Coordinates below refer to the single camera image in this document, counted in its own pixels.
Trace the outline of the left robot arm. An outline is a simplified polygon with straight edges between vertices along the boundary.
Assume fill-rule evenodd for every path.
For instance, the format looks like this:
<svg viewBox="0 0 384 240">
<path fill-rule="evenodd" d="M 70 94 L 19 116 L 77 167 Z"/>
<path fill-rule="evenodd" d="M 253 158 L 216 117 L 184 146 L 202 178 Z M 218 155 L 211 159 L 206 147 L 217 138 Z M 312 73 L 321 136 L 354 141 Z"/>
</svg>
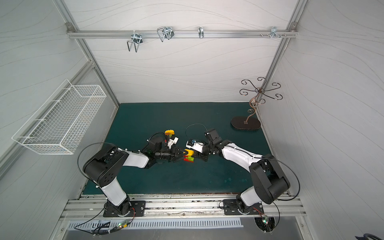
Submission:
<svg viewBox="0 0 384 240">
<path fill-rule="evenodd" d="M 97 142 L 94 145 L 103 147 L 79 167 L 79 170 L 107 197 L 105 211 L 114 216 L 125 217 L 132 212 L 133 204 L 118 181 L 122 168 L 148 169 L 158 160 L 177 162 L 188 155 L 187 150 L 177 146 L 178 140 L 173 131 L 157 132 L 138 151 L 129 151 L 112 143 Z"/>
</svg>

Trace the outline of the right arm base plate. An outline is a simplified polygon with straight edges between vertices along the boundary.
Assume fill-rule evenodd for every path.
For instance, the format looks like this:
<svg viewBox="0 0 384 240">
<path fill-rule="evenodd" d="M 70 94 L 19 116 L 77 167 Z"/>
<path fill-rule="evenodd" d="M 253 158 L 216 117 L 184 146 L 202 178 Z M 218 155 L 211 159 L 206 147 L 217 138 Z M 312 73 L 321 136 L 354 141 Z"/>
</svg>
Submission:
<svg viewBox="0 0 384 240">
<path fill-rule="evenodd" d="M 224 203 L 224 214 L 226 216 L 235 216 L 235 215 L 244 215 L 244 216 L 251 216 L 251 215 L 263 215 L 264 209 L 262 203 L 255 203 L 251 206 L 247 206 L 242 200 L 240 199 L 226 199 L 223 200 Z"/>
</svg>

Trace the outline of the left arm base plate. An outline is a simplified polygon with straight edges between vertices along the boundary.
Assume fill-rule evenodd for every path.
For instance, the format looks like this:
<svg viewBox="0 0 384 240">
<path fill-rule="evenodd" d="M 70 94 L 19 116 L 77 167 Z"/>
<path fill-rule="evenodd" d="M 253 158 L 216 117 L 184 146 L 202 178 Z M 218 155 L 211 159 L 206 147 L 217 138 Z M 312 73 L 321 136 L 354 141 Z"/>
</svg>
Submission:
<svg viewBox="0 0 384 240">
<path fill-rule="evenodd" d="M 104 218 L 117 217 L 143 217 L 146 201 L 124 201 L 121 205 L 115 206 L 109 200 L 105 204 Z"/>
</svg>

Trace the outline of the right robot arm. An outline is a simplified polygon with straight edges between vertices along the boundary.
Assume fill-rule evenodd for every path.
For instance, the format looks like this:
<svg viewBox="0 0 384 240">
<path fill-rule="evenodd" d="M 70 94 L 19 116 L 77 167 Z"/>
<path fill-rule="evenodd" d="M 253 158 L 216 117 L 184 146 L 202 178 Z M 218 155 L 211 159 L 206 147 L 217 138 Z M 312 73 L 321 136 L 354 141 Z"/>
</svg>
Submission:
<svg viewBox="0 0 384 240">
<path fill-rule="evenodd" d="M 206 141 L 189 139 L 186 143 L 188 158 L 207 159 L 217 155 L 231 161 L 250 173 L 253 186 L 236 196 L 235 206 L 241 215 L 248 215 L 262 203 L 270 205 L 291 187 L 281 165 L 273 155 L 258 155 L 234 142 L 222 140 L 216 129 L 205 132 Z"/>
</svg>

